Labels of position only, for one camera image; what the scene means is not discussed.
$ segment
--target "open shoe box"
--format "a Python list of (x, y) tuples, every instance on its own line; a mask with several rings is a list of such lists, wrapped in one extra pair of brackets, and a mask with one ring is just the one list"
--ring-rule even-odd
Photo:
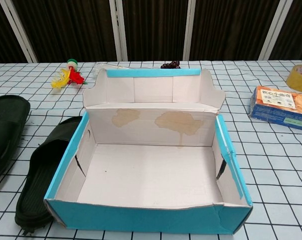
[(252, 202), (203, 69), (101, 69), (45, 203), (67, 228), (232, 234)]

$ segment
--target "slipper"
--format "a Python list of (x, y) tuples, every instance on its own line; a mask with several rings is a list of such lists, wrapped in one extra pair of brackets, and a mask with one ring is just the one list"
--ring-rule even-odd
[(30, 107), (30, 103), (21, 96), (0, 96), (0, 176), (20, 142)]
[(44, 205), (44, 195), (81, 119), (81, 116), (77, 116), (61, 122), (31, 156), (15, 215), (15, 222), (24, 230), (24, 235), (53, 220)]

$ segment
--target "curtain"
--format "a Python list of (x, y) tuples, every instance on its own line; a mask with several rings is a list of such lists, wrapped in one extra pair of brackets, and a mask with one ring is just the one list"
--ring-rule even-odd
[(13, 0), (39, 62), (116, 61), (108, 0)]
[(26, 63), (27, 60), (0, 4), (0, 63), (8, 62)]
[(302, 0), (294, 0), (275, 42), (270, 60), (302, 60)]
[(190, 60), (257, 60), (279, 0), (197, 0)]
[(129, 61), (183, 57), (188, 0), (123, 0)]

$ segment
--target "snack package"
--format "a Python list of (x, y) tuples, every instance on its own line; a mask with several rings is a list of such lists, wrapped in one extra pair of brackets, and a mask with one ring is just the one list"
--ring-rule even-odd
[(249, 116), (302, 130), (302, 94), (257, 86)]

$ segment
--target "table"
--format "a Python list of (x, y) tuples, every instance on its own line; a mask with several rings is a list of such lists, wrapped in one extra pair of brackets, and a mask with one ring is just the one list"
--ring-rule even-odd
[[(111, 62), (132, 68), (159, 68), (163, 61)], [(209, 69), (216, 88), (226, 91), (221, 113), (254, 204), (235, 235), (194, 235), (64, 229), (56, 222), (31, 239), (104, 240), (302, 240), (302, 131), (251, 119), (249, 99), (257, 85), (290, 90), (284, 80), (302, 61), (181, 61), (182, 68)], [(32, 152), (61, 121), (82, 115), (82, 93), (95, 82), (95, 62), (79, 63), (87, 85), (58, 91), (51, 78), (63, 63), (0, 64), (0, 96), (20, 95), (31, 103), (22, 140), (8, 171), (0, 177), (0, 240), (23, 240), (15, 224), (15, 207), (23, 189)]]

